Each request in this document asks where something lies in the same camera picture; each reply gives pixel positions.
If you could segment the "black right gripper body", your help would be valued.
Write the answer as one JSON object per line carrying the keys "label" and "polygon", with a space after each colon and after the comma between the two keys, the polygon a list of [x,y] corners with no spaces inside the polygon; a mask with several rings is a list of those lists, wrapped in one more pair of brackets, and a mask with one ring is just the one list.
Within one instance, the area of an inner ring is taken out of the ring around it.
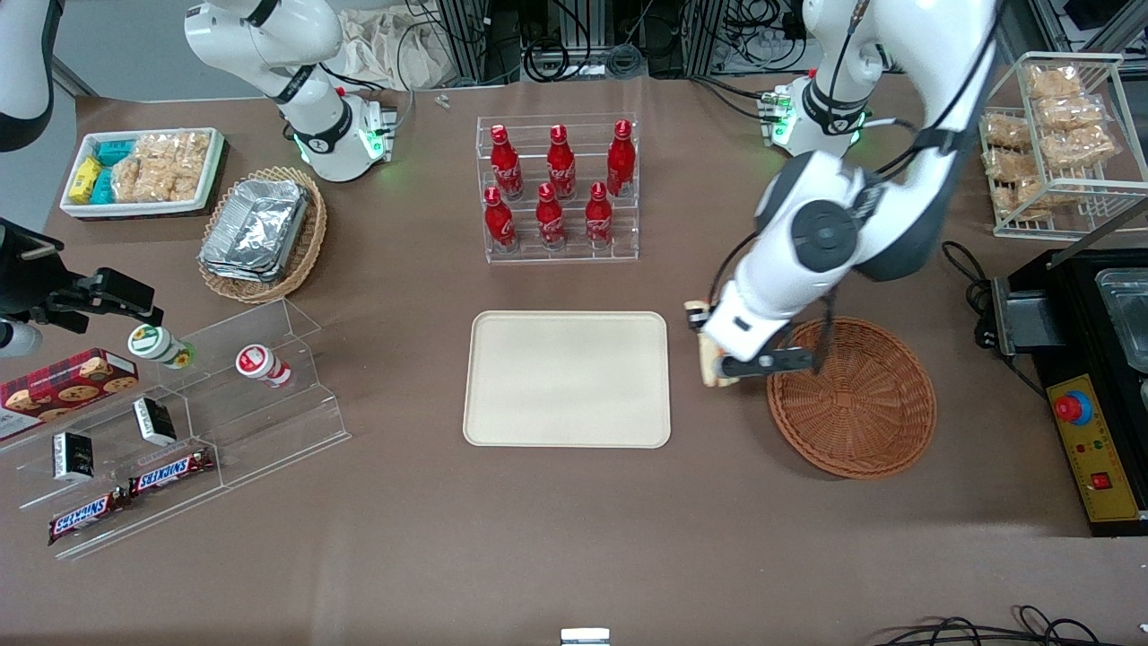
{"label": "black right gripper body", "polygon": [[60,257],[63,242],[13,221],[2,220],[1,226],[1,312],[5,318],[30,322],[37,308],[71,283]]}

